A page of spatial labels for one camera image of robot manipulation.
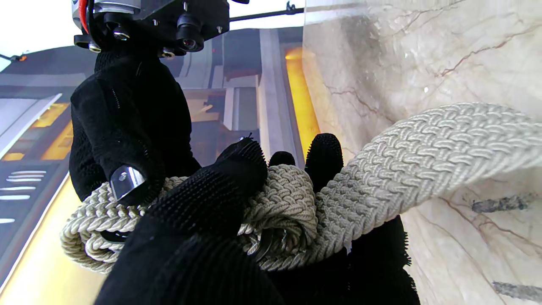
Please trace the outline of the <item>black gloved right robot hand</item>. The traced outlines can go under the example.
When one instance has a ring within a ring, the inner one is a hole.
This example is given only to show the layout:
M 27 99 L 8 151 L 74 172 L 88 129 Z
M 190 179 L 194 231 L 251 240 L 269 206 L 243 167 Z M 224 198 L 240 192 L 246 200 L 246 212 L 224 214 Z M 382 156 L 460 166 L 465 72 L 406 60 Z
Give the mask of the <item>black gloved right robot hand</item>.
M 69 172 L 81 201 L 117 179 L 121 166 L 144 178 L 122 197 L 126 206 L 153 201 L 165 178 L 201 168 L 191 151 L 186 98 L 156 50 L 116 41 L 97 55 L 93 75 L 76 88 L 70 104 Z

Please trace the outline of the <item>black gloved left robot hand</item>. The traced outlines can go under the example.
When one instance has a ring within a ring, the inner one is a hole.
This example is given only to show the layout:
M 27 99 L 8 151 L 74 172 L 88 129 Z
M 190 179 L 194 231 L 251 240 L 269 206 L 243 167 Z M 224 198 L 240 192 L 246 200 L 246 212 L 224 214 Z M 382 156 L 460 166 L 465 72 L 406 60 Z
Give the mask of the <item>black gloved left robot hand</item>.
M 225 149 L 128 236 L 96 305 L 418 305 L 400 217 L 306 268 L 264 272 L 236 243 L 267 165 L 257 141 Z

